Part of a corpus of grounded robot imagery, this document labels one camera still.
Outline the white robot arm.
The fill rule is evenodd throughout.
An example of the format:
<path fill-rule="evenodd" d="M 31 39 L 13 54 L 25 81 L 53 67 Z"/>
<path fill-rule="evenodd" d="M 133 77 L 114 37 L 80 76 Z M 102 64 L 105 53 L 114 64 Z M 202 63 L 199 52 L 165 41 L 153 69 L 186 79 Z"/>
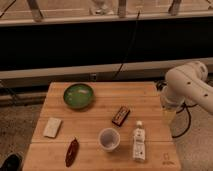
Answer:
<path fill-rule="evenodd" d="M 165 74 L 166 85 L 160 92 L 163 122 L 170 124 L 177 109 L 189 99 L 213 115 L 213 87 L 206 83 L 208 69 L 200 61 L 176 66 Z"/>

